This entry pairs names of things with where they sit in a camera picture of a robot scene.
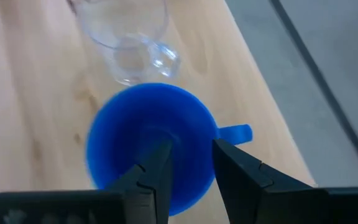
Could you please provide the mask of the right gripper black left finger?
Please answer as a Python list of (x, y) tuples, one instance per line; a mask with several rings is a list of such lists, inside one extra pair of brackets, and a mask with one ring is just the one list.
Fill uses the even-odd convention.
[(150, 153), (108, 185), (116, 196), (104, 223), (167, 224), (173, 185), (173, 142), (154, 144)]

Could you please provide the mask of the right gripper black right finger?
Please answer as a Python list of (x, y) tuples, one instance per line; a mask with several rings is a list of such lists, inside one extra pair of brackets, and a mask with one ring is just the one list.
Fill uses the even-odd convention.
[(223, 139), (213, 164), (230, 223), (322, 223), (321, 190), (270, 167)]

